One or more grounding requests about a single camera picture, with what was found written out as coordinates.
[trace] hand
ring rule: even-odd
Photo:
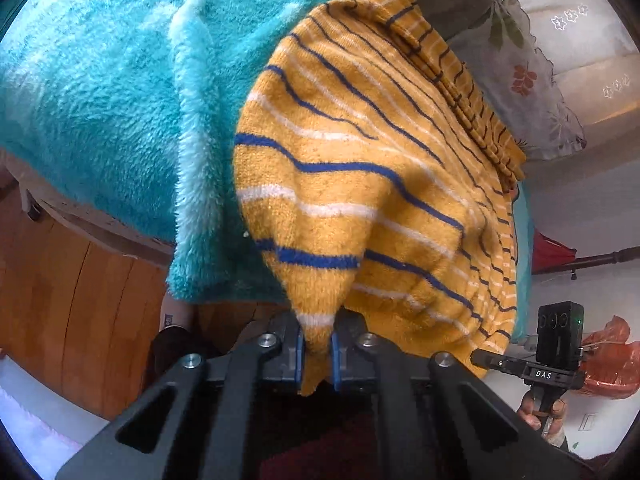
[[[533,395],[531,392],[527,392],[522,397],[522,402],[520,403],[520,408],[518,409],[518,415],[524,420],[530,427],[534,430],[540,429],[540,420],[533,414]],[[564,423],[564,416],[566,415],[566,402],[564,400],[559,399],[553,405],[551,409],[551,413],[549,416],[553,418],[551,422],[551,427],[549,427],[549,433],[546,436],[546,439],[555,445],[556,440],[560,440],[560,436],[562,437],[561,442],[558,446],[562,444],[564,440],[564,431],[562,430],[562,424]]]

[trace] turquoise fluffy blanket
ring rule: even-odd
[[[175,241],[190,301],[280,300],[245,232],[232,137],[280,39],[328,0],[29,0],[0,44],[0,146]]]

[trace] screw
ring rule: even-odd
[[[436,364],[442,368],[449,368],[453,363],[456,362],[456,358],[453,357],[449,352],[438,352],[435,355]]]
[[[364,333],[358,338],[358,344],[364,348],[371,348],[378,344],[378,336],[371,332]]]
[[[202,357],[199,354],[187,354],[180,360],[185,368],[197,368],[201,362]]]
[[[262,334],[258,338],[258,345],[262,348],[271,348],[278,342],[278,337],[275,334],[266,333]]]

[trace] floral pillowcase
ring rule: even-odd
[[[528,158],[557,158],[585,147],[582,127],[564,104],[553,64],[536,48],[518,0],[494,0],[448,43]]]

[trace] yellow striped sweater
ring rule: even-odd
[[[324,376],[341,305],[405,352],[503,352],[516,315],[511,201],[524,155],[415,0],[334,0],[248,96],[236,193]]]

